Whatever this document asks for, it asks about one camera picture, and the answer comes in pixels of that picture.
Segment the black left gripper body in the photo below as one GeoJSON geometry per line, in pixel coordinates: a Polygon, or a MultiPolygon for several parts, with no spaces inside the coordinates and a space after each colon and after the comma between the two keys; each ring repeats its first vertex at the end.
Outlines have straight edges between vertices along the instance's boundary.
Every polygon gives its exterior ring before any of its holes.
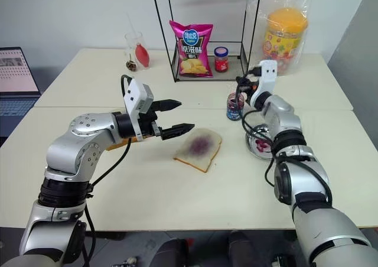
{"type": "Polygon", "coordinates": [[[161,136],[160,128],[156,124],[156,120],[158,119],[156,112],[160,110],[161,102],[155,101],[152,102],[146,113],[139,114],[138,123],[143,137],[161,136]]]}

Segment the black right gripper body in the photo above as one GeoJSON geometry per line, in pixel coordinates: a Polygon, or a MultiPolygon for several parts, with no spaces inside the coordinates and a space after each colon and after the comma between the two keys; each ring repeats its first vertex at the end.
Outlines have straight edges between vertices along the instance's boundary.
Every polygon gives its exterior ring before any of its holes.
{"type": "Polygon", "coordinates": [[[258,80],[250,80],[245,76],[237,76],[237,100],[242,95],[242,93],[246,94],[245,101],[248,105],[254,105],[255,100],[252,96],[255,94],[259,86],[258,80]]]}

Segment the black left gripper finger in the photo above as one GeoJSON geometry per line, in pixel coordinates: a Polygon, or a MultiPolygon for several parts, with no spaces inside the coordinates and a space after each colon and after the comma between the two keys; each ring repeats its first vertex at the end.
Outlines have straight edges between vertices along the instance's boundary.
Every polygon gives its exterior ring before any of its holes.
{"type": "Polygon", "coordinates": [[[158,100],[153,102],[153,111],[165,112],[181,106],[181,102],[172,99],[158,100]]]}
{"type": "Polygon", "coordinates": [[[161,139],[167,140],[179,137],[191,131],[195,127],[192,123],[181,123],[167,129],[161,129],[161,139]]]}

